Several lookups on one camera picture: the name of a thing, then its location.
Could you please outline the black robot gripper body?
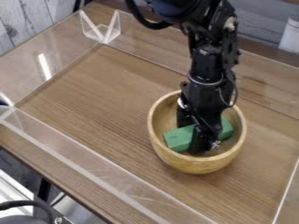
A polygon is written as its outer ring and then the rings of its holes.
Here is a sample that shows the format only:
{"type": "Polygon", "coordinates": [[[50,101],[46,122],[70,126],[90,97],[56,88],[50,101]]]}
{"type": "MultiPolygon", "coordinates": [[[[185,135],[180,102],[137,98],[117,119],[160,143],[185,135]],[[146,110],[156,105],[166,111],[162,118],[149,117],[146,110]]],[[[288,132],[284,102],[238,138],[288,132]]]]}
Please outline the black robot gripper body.
{"type": "Polygon", "coordinates": [[[232,93],[238,92],[234,74],[224,73],[213,82],[201,82],[189,76],[180,88],[178,98],[189,105],[193,120],[209,126],[221,125],[221,113],[236,103],[230,100],[232,93]]]}

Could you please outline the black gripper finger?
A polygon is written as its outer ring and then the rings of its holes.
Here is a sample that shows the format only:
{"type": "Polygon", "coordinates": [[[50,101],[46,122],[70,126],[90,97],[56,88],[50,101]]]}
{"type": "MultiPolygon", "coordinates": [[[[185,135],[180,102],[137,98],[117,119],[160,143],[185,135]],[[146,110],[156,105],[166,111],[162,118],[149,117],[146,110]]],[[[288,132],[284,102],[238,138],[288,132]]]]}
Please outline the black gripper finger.
{"type": "Polygon", "coordinates": [[[193,128],[190,133],[190,146],[188,148],[188,152],[190,154],[201,154],[214,148],[221,132],[221,125],[216,124],[209,126],[194,120],[190,121],[190,124],[193,125],[193,128]]]}
{"type": "Polygon", "coordinates": [[[177,99],[176,124],[178,128],[194,124],[189,105],[184,103],[182,98],[177,99]]]}

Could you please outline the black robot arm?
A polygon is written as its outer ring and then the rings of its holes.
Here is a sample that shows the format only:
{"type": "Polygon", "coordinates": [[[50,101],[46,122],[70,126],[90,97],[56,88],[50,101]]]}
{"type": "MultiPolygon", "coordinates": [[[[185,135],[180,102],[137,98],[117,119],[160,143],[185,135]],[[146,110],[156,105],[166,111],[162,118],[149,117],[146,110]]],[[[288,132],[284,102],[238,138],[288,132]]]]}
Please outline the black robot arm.
{"type": "Polygon", "coordinates": [[[145,0],[157,22],[145,19],[134,0],[125,0],[136,21],[152,30],[172,25],[188,37],[190,70],[180,84],[176,122],[192,126],[190,153],[202,153],[220,144],[221,114],[238,98],[236,75],[238,63],[238,21],[229,0],[145,0]]]}

